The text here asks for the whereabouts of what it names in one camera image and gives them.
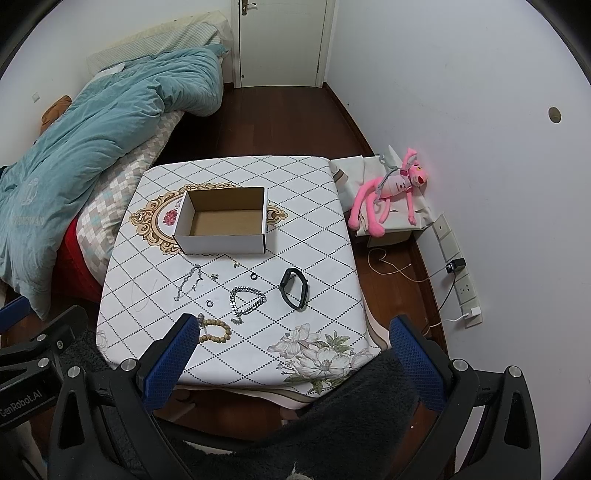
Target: cable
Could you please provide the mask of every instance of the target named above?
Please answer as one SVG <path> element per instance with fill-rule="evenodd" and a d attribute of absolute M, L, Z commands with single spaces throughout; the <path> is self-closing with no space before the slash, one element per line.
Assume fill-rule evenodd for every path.
<path fill-rule="evenodd" d="M 378 271 L 377 271 L 377 270 L 376 270 L 376 269 L 375 269 L 375 268 L 372 266 L 371 262 L 369 261 L 369 256 L 371 255 L 371 252 L 374 252 L 374 251 L 376 251 L 376 250 L 381 250 L 382 252 L 384 252 L 384 254 L 382 255 L 382 257 L 381 257 L 381 258 L 379 258 L 379 259 L 378 259 L 378 261 L 379 261 L 379 262 L 382 262 L 382 263 L 386 263 L 386 264 L 390 265 L 391 267 L 394 267 L 394 268 L 396 269 L 396 272 L 386 272 L 386 273 L 382 273 L 382 272 L 378 272 Z M 406 267 L 404 267 L 404 268 L 398 268 L 398 267 L 397 267 L 396 265 L 394 265 L 393 263 L 390 263 L 390 262 L 388 262 L 388 261 L 384 260 L 384 258 L 386 258 L 386 255 L 387 255 L 387 254 L 388 254 L 388 252 L 386 252 L 386 249 L 385 249 L 385 248 L 380 248 L 380 247 L 375 247 L 375 248 L 372 248 L 372 249 L 371 249 L 371 250 L 368 252 L 368 265 L 369 265 L 369 267 L 370 267 L 370 268 L 371 268 L 371 269 L 372 269 L 374 272 L 376 272 L 378 275 L 394 275 L 394 274 L 396 274 L 396 273 L 400 273 L 402 276 L 404 276 L 404 277 L 405 277 L 405 278 L 407 278 L 408 280 L 410 280 L 410 281 L 413 281 L 413 282 L 415 282 L 415 283 L 422 283 L 422 282 L 424 282 L 424 281 L 427 281 L 427 280 L 429 280 L 431 277 L 434 277 L 434 276 L 435 276 L 435 275 L 437 275 L 439 272 L 441 272 L 441 271 L 445 270 L 445 269 L 446 269 L 446 266 L 447 266 L 447 265 L 446 265 L 445 267 L 443 267 L 443 268 L 440 268 L 439 270 L 437 270 L 436 272 L 432 273 L 431 275 L 429 275 L 427 278 L 425 278 L 425 279 L 423 279 L 423 280 L 415 280 L 414 278 L 410 278 L 408 275 L 406 275 L 406 274 L 403 272 L 403 270 L 406 270 L 408 267 L 411 267 L 411 266 L 413 265 L 412 263 L 409 263 L 409 264 L 408 264 Z"/>
<path fill-rule="evenodd" d="M 452 281 L 452 286 L 451 286 L 451 287 L 449 287 L 449 291 L 447 292 L 447 295 L 446 295 L 445 299 L 443 300 L 443 302 L 442 302 L 441 306 L 440 306 L 440 307 L 437 309 L 437 313 L 439 313 L 439 312 L 441 311 L 441 309 L 443 308 L 443 306 L 445 305 L 445 302 L 446 302 L 446 301 L 447 301 L 447 299 L 449 298 L 449 295 L 451 295 L 451 294 L 452 294 L 452 290 L 453 290 L 453 287 L 454 287 L 455 285 L 456 285 L 456 272 L 453 272 L 453 281 Z M 448 320 L 448 319 L 445 319 L 445 320 L 442 320 L 442 321 L 441 321 L 441 322 L 439 322 L 439 323 L 436 323 L 435 325 L 430 325 L 430 324 L 429 324 L 429 321 L 431 321 L 431 320 L 433 319 L 433 318 L 431 317 L 430 319 L 427 319 L 427 330 L 425 331 L 425 328 L 423 328 L 423 330 L 421 331 L 421 333 L 422 333 L 423 335 L 426 335 L 426 334 L 428 333 L 428 331 L 429 331 L 429 330 L 431 330 L 431 327 L 436 327 L 436 326 L 439 326 L 439 325 L 441 325 L 443 322 L 457 322 L 458 320 L 462 320 L 462 319 L 463 319 L 463 318 L 465 318 L 465 317 L 466 317 L 465 315 L 462 315 L 461 317 L 459 317 L 459 318 L 458 318 L 458 319 L 456 319 L 456 320 Z"/>
<path fill-rule="evenodd" d="M 451 286 L 451 287 L 449 287 L 449 291 L 447 292 L 447 296 L 446 296 L 446 297 L 445 297 L 445 299 L 443 300 L 443 303 L 441 304 L 441 306 L 440 306 L 440 307 L 437 309 L 437 312 L 440 312 L 440 311 L 441 311 L 441 309 L 442 309 L 442 308 L 443 308 L 443 306 L 445 305 L 445 302 L 446 302 L 446 301 L 447 301 L 447 299 L 449 298 L 449 295 L 451 295 L 451 294 L 452 294 L 453 287 L 454 287 L 454 286 L 456 286 L 456 273 L 455 273 L 455 272 L 452 272 L 452 273 L 453 273 L 453 281 L 452 281 L 452 286 Z"/>

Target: silver chain bracelet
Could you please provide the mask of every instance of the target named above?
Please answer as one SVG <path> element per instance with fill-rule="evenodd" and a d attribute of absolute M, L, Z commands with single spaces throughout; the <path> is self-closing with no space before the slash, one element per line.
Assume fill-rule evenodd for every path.
<path fill-rule="evenodd" d="M 193 268 L 191 269 L 191 271 L 187 275 L 185 275 L 185 277 L 183 278 L 183 282 L 181 283 L 181 286 L 178 288 L 177 296 L 174 298 L 174 301 L 179 301 L 183 295 L 186 295 L 186 293 L 183 293 L 183 287 L 184 287 L 185 283 L 187 283 L 189 281 L 189 278 L 191 278 L 193 276 L 193 274 L 195 273 L 196 270 L 197 270 L 197 280 L 193 284 L 192 290 L 195 291 L 195 287 L 197 287 L 197 284 L 201 280 L 203 280 L 203 276 L 202 276 L 203 271 L 201 270 L 201 265 L 194 265 Z"/>
<path fill-rule="evenodd" d="M 246 293 L 254 293 L 256 295 L 256 300 L 254 301 L 254 303 L 249 304 L 244 310 L 238 310 L 238 306 L 236 305 L 236 293 L 238 293 L 240 291 L 243 291 Z M 244 323 L 244 321 L 241 319 L 242 315 L 248 315 L 249 313 L 254 312 L 258 307 L 260 307 L 266 301 L 267 301 L 267 296 L 263 292 L 260 292 L 260 291 L 256 290 L 255 288 L 234 287 L 232 289 L 232 291 L 230 292 L 230 308 L 232 309 L 232 312 L 234 313 L 236 318 L 232 319 L 232 321 L 236 325 L 240 325 L 241 323 Z"/>

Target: red flower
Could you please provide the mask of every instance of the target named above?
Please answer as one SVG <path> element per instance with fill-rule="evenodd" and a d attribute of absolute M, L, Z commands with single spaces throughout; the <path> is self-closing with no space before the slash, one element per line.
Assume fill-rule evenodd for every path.
<path fill-rule="evenodd" d="M 173 226 L 176 221 L 177 221 L 177 211 L 176 210 L 170 210 L 169 212 L 166 213 L 166 215 L 164 215 L 163 222 L 166 225 Z"/>

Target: wooden floor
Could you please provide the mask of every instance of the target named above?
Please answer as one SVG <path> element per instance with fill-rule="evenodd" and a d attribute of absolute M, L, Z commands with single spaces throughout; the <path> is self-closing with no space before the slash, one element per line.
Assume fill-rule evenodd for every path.
<path fill-rule="evenodd" d="M 256 154 L 317 155 L 327 158 L 367 154 L 326 89 L 306 87 L 258 87 L 227 91 L 221 109 L 209 118 L 185 114 L 174 130 L 158 164 Z M 368 250 L 353 246 L 359 281 L 369 308 L 376 320 L 388 327 L 390 320 L 407 314 L 423 328 L 426 318 L 437 312 L 429 282 L 416 284 L 403 276 L 378 275 L 368 265 Z M 405 267 L 415 278 L 426 276 L 422 259 L 414 241 L 387 248 L 389 262 Z M 372 265 L 382 272 L 392 271 L 378 264 L 377 252 L 372 253 Z M 56 299 L 59 307 L 72 304 L 75 299 Z M 88 306 L 89 315 L 96 322 L 96 306 Z M 36 319 L 21 323 L 9 335 L 9 342 L 17 342 L 36 334 L 41 325 Z M 440 341 L 440 329 L 433 329 Z M 257 440 L 281 426 L 280 408 L 262 399 L 236 395 L 224 391 L 176 392 L 181 403 L 171 400 L 160 412 L 168 416 L 187 401 L 194 408 L 178 422 L 204 432 L 240 439 Z M 35 437 L 42 450 L 46 448 L 49 420 L 45 414 L 35 423 Z M 419 447 L 435 416 L 419 406 L 412 425 L 393 464 L 399 472 Z"/>

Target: blue comforter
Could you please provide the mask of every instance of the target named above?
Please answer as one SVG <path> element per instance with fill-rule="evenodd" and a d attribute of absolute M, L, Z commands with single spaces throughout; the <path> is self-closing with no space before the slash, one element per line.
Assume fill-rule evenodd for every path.
<path fill-rule="evenodd" d="M 57 250 L 99 175 L 154 135 L 160 115 L 213 114 L 222 103 L 217 55 L 207 47 L 128 62 L 92 82 L 0 177 L 0 278 L 50 308 Z"/>

